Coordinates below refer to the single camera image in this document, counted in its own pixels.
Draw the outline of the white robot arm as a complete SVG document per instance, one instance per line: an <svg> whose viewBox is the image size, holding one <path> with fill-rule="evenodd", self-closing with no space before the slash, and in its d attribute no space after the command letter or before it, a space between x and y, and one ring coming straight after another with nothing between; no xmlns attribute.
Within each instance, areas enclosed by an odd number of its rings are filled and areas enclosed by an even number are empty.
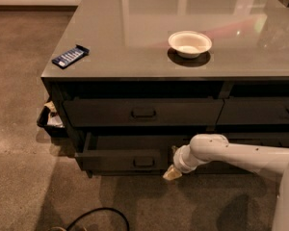
<svg viewBox="0 0 289 231"><path fill-rule="evenodd" d="M174 180L183 173L213 161L224 162L269 178L280 178L272 231L289 231L289 148L231 143L224 135L199 134L187 145L174 149L173 163L163 178Z"/></svg>

